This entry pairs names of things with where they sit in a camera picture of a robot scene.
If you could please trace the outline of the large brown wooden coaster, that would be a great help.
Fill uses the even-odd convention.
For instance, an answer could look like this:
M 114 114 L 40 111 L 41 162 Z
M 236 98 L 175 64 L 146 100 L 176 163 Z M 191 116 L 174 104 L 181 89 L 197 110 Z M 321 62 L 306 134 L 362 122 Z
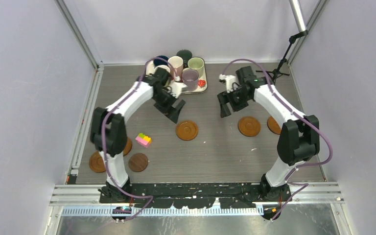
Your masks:
M 191 141 L 198 135 L 198 126 L 191 120 L 181 121 L 176 125 L 176 135 L 183 141 Z

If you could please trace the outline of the light green mug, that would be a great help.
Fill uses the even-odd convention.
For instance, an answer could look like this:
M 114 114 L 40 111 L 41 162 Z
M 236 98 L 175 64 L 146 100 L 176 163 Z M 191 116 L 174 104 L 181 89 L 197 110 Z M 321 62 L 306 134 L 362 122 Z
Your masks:
M 155 69 L 154 69 L 154 73 L 156 73 L 157 71 L 167 71 L 169 76 L 171 75 L 170 67 L 167 66 L 167 65 L 156 66 Z

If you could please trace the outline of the dark brown wooden coaster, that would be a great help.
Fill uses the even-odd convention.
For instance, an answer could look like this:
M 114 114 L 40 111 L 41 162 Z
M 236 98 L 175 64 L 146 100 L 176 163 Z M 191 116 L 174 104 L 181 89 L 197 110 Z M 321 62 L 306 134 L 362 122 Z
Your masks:
M 136 153 L 132 155 L 128 161 L 128 167 L 133 172 L 144 171 L 149 164 L 148 157 L 143 153 Z

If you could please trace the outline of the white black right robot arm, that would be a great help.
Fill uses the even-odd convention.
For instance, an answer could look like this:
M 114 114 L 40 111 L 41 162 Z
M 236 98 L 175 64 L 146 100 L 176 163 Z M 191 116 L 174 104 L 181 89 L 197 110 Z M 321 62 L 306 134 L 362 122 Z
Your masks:
M 319 153 L 319 134 L 315 131 L 319 127 L 318 118 L 294 108 L 271 84 L 270 78 L 257 78 L 250 66 L 238 69 L 235 75 L 220 74 L 219 82 L 226 86 L 226 90 L 217 95 L 222 118 L 244 109 L 252 100 L 260 104 L 281 128 L 278 158 L 262 175 L 258 193 L 266 201 L 289 198 L 286 181 L 292 170 Z

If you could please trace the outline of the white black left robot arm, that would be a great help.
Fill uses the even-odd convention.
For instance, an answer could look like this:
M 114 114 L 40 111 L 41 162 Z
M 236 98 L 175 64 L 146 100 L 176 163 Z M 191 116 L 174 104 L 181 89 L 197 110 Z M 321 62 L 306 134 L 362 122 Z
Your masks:
M 124 203 L 131 196 L 130 178 L 123 159 L 128 141 L 127 121 L 141 105 L 154 100 L 155 107 L 176 123 L 185 101 L 180 101 L 176 107 L 173 104 L 186 87 L 182 82 L 172 81 L 166 86 L 161 78 L 140 76 L 113 104 L 94 109 L 90 141 L 103 158 L 107 174 L 106 187 L 118 202 Z

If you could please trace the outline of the white strawberry print tray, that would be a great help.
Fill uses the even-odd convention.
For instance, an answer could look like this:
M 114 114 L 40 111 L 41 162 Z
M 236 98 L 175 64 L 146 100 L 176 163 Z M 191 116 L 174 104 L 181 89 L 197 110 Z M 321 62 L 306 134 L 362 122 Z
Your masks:
M 153 76 L 155 79 L 157 79 L 159 81 L 159 86 L 160 88 L 163 88 L 165 91 L 167 91 L 169 93 L 169 83 L 171 81 L 173 81 L 172 79 L 172 76 L 168 74 L 167 71 L 157 71 L 156 73 L 154 73 L 154 69 L 155 69 L 155 66 L 153 64 L 153 60 L 155 58 L 153 58 L 152 60 L 148 61 L 146 63 L 146 70 L 145 70 L 145 74 L 148 76 Z M 206 72 L 204 70 L 204 75 L 199 78 L 198 80 L 198 88 L 193 91 L 193 92 L 188 92 L 186 89 L 184 91 L 182 91 L 181 95 L 182 94 L 196 94 L 196 93 L 202 93 L 204 92 L 208 87 L 208 83 L 207 83 L 207 77 L 206 77 Z

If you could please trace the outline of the pink green yellow toy block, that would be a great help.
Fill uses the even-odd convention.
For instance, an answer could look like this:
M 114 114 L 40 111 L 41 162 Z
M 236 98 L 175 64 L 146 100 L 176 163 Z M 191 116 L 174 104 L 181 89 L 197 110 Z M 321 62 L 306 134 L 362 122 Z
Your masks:
M 136 142 L 138 142 L 140 145 L 144 146 L 145 148 L 148 148 L 150 144 L 152 143 L 152 139 L 145 135 L 144 133 L 139 133 L 136 138 Z

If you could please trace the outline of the purple mug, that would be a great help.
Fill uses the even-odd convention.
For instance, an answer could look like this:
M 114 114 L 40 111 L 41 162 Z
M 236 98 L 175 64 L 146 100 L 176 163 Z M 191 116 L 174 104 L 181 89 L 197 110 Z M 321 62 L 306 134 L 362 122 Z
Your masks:
M 182 81 L 187 86 L 188 92 L 193 92 L 198 88 L 199 73 L 196 70 L 186 68 L 182 72 Z

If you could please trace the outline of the pale green mug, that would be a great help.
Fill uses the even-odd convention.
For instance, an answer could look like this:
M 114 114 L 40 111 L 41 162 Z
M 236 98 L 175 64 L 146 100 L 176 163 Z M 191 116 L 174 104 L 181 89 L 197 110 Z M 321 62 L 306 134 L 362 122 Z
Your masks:
M 188 67 L 198 72 L 199 78 L 204 75 L 205 61 L 200 57 L 192 57 L 188 60 Z

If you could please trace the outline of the pink mug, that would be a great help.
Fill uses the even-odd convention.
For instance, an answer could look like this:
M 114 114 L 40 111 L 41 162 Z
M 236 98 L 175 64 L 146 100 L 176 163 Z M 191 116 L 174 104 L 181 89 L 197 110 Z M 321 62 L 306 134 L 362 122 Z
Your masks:
M 184 61 L 180 56 L 172 56 L 168 59 L 168 64 L 171 65 L 171 76 L 176 82 L 181 81 L 181 75 L 184 68 Z

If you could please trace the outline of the dark blue mug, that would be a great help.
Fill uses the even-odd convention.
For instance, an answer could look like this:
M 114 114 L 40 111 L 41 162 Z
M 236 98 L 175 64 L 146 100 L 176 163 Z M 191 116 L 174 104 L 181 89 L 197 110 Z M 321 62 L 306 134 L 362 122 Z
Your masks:
M 160 65 L 166 65 L 167 66 L 168 62 L 168 57 L 165 55 L 158 55 L 156 58 L 153 60 L 154 66 L 160 66 Z

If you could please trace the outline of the black tripod stand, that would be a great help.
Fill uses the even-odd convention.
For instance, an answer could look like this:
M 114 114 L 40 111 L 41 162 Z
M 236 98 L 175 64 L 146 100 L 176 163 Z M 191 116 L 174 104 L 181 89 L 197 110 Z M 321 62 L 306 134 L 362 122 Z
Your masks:
M 287 63 L 287 61 L 288 61 L 288 59 L 287 59 L 286 57 L 287 57 L 287 55 L 288 55 L 288 53 L 289 53 L 291 47 L 295 44 L 295 42 L 297 41 L 297 39 L 299 39 L 299 38 L 301 38 L 301 37 L 304 37 L 304 36 L 306 36 L 306 35 L 308 35 L 308 30 L 305 30 L 305 31 L 303 31 L 303 32 L 299 32 L 299 33 L 297 33 L 297 34 L 295 34 L 295 35 L 290 36 L 290 38 L 289 38 L 289 40 L 288 40 L 288 41 L 289 41 L 288 48 L 286 49 L 286 51 L 285 51 L 285 53 L 284 53 L 282 59 L 281 59 L 280 62 L 278 63 L 277 68 L 274 69 L 274 70 L 272 70 L 272 71 L 268 71 L 268 72 L 267 72 L 268 75 L 269 75 L 269 77 L 271 78 L 271 80 L 273 81 L 274 84 L 276 83 L 276 80 L 277 80 L 280 76 L 283 76 L 283 75 L 289 76 L 289 75 L 290 75 L 290 74 L 288 74 L 288 73 L 283 73 L 283 72 L 281 72 L 280 70 L 281 70 L 281 68 L 283 67 L 283 65 L 284 65 L 285 63 Z

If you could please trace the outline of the dark green mug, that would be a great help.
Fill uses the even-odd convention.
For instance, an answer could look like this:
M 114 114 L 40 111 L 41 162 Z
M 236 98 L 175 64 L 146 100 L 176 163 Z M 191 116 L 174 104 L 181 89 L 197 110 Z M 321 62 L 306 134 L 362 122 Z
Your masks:
M 188 61 L 192 58 L 192 52 L 187 49 L 179 50 L 176 53 L 176 56 L 181 57 L 183 60 L 183 66 L 184 68 L 188 67 Z

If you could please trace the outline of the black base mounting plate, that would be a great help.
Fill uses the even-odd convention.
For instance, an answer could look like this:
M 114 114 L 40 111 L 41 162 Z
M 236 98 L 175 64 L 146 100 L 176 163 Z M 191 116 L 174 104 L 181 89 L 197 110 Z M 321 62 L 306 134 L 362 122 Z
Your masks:
M 267 189 L 254 183 L 134 183 L 124 190 L 134 197 L 122 194 L 106 184 L 99 188 L 100 203 L 129 203 L 136 208 L 182 209 L 210 208 L 219 202 L 223 209 L 251 208 L 254 202 L 272 202 L 279 205 L 291 197 L 288 186 Z

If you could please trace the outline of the silver pole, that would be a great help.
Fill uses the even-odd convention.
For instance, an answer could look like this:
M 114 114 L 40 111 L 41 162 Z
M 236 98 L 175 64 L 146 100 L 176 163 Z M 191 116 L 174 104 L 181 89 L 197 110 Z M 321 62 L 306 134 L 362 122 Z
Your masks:
M 305 19 L 299 0 L 289 0 L 289 4 L 299 32 L 307 31 Z

